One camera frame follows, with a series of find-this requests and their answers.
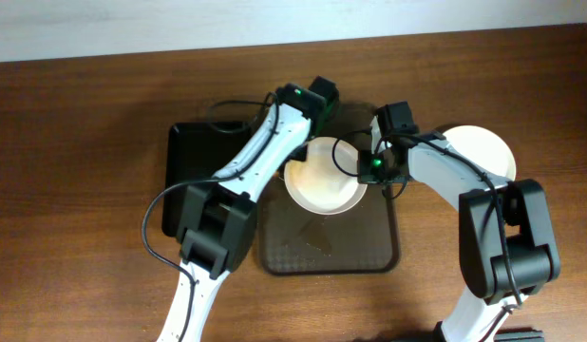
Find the black rectangular tray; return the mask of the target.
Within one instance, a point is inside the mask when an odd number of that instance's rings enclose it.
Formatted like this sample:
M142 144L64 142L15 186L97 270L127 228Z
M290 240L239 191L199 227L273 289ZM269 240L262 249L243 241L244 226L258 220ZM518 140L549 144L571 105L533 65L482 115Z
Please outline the black rectangular tray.
M168 135L165 188L189 180L206 179L224 167L251 138L249 130L221 133L208 123L175 123ZM163 199L161 229L171 238L180 224L185 188Z

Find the white plate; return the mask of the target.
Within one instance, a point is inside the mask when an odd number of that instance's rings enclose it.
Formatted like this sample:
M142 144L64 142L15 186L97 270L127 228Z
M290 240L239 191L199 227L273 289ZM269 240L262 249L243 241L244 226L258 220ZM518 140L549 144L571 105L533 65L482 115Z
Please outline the white plate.
M286 189L305 210L324 216L349 211L367 186L338 169L332 159L336 138L319 137L307 144L305 161L290 160L284 168Z
M467 159L497 176L514 180L517 165L513 152L496 133L476 125L448 128L443 135Z

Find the brown plastic serving tray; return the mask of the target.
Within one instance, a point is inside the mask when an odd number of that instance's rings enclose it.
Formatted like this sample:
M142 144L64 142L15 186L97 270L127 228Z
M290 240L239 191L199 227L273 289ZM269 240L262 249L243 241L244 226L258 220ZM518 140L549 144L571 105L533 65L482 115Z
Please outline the brown plastic serving tray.
M332 159L355 177L357 154L370 147L366 135L376 107L344 102L317 137L336 138ZM274 276L385 273L398 263L400 248L394 190L370 184L349 211L318 215L289 195L284 168L264 190L258 220L258 262Z

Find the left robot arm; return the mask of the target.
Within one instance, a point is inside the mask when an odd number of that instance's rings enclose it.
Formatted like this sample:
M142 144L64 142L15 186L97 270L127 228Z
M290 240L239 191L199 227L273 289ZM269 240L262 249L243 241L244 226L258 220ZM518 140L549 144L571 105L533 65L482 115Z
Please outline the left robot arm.
M257 202L277 169L314 138L338 103L336 84L321 76L307 88L287 84L267 94L263 123L243 148L210 178L184 180L175 234L179 284L161 341L200 340L218 290L247 256L256 230Z

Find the black base bracket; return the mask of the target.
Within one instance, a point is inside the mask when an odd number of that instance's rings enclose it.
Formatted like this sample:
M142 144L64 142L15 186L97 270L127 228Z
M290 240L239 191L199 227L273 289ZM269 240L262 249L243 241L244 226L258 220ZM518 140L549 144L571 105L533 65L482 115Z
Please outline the black base bracket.
M431 340L445 342L444 334L441 331L442 322L438 322L435 326ZM494 342L545 342L545 335L543 331L534 329L515 329L498 331L491 337Z

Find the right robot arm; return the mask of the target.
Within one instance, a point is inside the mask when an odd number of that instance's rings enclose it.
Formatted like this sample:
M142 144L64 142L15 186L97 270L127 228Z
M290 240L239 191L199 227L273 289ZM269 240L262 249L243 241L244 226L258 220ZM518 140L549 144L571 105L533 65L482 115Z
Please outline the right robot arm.
M423 134L405 102L377 108L359 154L359 182L417 181L459 215L464 291L438 322L433 341L542 341L538 330L503 331L531 295L559 277L561 262L546 196L535 180L511 180L479 166L439 132Z

